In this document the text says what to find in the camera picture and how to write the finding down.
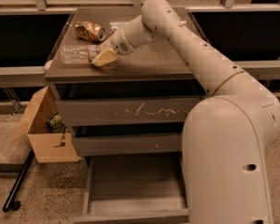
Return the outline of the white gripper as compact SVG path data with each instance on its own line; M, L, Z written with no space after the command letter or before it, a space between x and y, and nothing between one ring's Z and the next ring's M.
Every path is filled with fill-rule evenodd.
M95 56L92 63L101 67L114 62L120 55L128 55L135 52L134 38L136 30L128 26L121 26L112 36L100 45L101 52Z

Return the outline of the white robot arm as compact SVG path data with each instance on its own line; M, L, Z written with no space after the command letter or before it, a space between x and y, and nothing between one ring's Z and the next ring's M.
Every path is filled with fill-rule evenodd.
M207 94L182 134L189 224L273 224L265 148L280 134L280 102L267 88L184 26L165 0L146 0L93 63L112 63L160 37Z

